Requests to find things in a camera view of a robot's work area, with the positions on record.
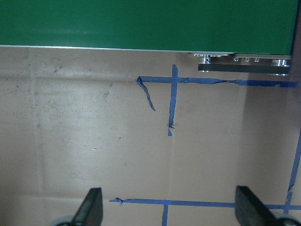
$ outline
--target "tape line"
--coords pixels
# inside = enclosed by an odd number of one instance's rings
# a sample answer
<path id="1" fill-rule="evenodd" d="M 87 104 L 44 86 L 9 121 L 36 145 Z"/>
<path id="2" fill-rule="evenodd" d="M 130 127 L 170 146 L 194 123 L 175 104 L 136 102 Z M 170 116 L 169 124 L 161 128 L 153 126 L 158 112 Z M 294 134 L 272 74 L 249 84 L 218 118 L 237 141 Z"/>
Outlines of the tape line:
<path id="1" fill-rule="evenodd" d="M 301 131 L 299 134 L 299 140 L 298 140 L 298 144 L 297 144 L 295 158 L 293 161 L 291 178 L 290 178 L 290 182 L 289 182 L 289 186 L 288 186 L 288 190 L 287 190 L 287 197 L 286 197 L 286 202 L 285 202 L 285 207 L 284 207 L 284 213 L 286 213 L 286 214 L 288 213 L 288 211 L 290 209 L 292 196 L 293 196 L 293 186 L 295 185 L 295 182 L 296 182 L 300 158 L 301 158 Z"/>
<path id="2" fill-rule="evenodd" d="M 169 103 L 169 120 L 168 120 L 168 136 L 171 137 L 173 134 L 171 129 L 174 125 L 174 111 L 175 104 L 177 101 L 177 89 L 178 89 L 178 68 L 173 65 L 172 77 L 171 77 L 171 93 L 170 93 L 170 103 Z"/>

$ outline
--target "cardboard surface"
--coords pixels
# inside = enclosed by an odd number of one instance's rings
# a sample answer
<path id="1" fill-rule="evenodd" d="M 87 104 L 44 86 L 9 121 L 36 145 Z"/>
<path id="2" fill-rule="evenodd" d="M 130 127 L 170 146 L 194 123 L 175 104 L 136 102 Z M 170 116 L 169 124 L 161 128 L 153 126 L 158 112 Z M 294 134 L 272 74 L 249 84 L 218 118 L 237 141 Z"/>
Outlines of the cardboard surface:
<path id="1" fill-rule="evenodd" d="M 233 202 L 248 185 L 265 204 L 285 203 L 299 89 L 179 84 L 168 137 L 170 84 L 145 84 L 154 112 L 135 80 L 170 77 L 172 64 L 181 77 L 290 78 L 200 73 L 186 53 L 0 48 L 0 59 L 1 225 L 50 225 L 96 186 L 104 226 L 161 224 L 163 206 L 115 197 Z M 292 204 L 299 190 L 298 174 Z M 233 209 L 169 208 L 170 226 L 236 222 Z"/>

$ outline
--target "green panel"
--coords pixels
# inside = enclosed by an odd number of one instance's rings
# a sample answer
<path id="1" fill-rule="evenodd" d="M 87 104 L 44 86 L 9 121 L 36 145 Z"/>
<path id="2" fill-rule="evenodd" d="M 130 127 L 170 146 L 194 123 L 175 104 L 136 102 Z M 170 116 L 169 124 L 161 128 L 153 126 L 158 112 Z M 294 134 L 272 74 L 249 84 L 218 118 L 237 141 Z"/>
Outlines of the green panel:
<path id="1" fill-rule="evenodd" d="M 291 53 L 298 0 L 0 0 L 0 45 Z"/>

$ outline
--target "torn tape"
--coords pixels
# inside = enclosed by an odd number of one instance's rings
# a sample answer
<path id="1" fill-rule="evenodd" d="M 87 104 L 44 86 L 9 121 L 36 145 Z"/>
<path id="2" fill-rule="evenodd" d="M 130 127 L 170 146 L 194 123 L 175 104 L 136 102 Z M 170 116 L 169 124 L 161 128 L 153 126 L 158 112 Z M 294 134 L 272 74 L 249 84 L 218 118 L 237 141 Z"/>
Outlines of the torn tape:
<path id="1" fill-rule="evenodd" d="M 285 208 L 284 208 L 284 213 L 286 213 L 286 214 L 288 213 L 288 211 L 290 209 L 291 200 L 292 200 L 292 196 L 293 196 L 293 186 L 295 185 L 295 182 L 296 182 L 300 158 L 301 158 L 301 130 L 300 130 L 300 134 L 299 134 L 295 158 L 293 161 L 291 178 L 290 178 L 290 182 L 289 182 L 288 190 L 287 190 L 287 197 L 286 197 Z"/>
<path id="2" fill-rule="evenodd" d="M 173 65 L 172 69 L 172 77 L 171 77 L 171 93 L 170 93 L 170 103 L 169 103 L 169 120 L 168 120 L 168 136 L 172 136 L 172 132 L 170 131 L 174 125 L 174 111 L 175 104 L 177 101 L 177 89 L 178 89 L 178 68 L 176 65 Z"/>
<path id="3" fill-rule="evenodd" d="M 149 101 L 149 104 L 150 104 L 150 107 L 152 108 L 152 110 L 156 111 L 156 109 L 154 108 L 154 105 L 152 104 L 150 94 L 149 94 L 146 86 L 143 84 L 143 81 L 142 81 L 141 77 L 138 77 L 136 82 L 145 91 L 147 99 Z"/>
<path id="4" fill-rule="evenodd" d="M 138 85 L 145 91 L 150 106 L 155 110 L 150 95 L 147 91 L 144 82 L 155 82 L 155 83 L 172 83 L 170 77 L 152 77 L 152 76 L 139 76 L 137 79 Z M 178 78 L 177 83 L 198 83 L 205 85 L 213 85 L 218 83 L 233 83 L 240 86 L 262 86 L 262 87 L 282 87 L 282 88 L 297 88 L 299 87 L 298 82 L 294 81 L 261 81 L 261 80 L 221 80 L 221 79 L 210 79 L 210 78 Z"/>

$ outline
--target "stain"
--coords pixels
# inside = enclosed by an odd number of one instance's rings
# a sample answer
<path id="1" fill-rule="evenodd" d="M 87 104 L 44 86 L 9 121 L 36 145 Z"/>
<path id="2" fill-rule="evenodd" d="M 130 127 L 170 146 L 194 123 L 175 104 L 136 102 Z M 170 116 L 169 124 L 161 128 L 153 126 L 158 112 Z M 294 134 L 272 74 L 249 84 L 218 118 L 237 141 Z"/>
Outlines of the stain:
<path id="1" fill-rule="evenodd" d="M 76 173 L 72 173 L 71 178 L 72 179 L 80 179 L 80 180 L 84 181 L 84 178 L 81 177 L 79 174 L 76 174 Z"/>
<path id="2" fill-rule="evenodd" d="M 104 97 L 107 98 L 109 94 L 110 94 L 110 92 L 106 91 L 105 94 L 104 94 Z"/>

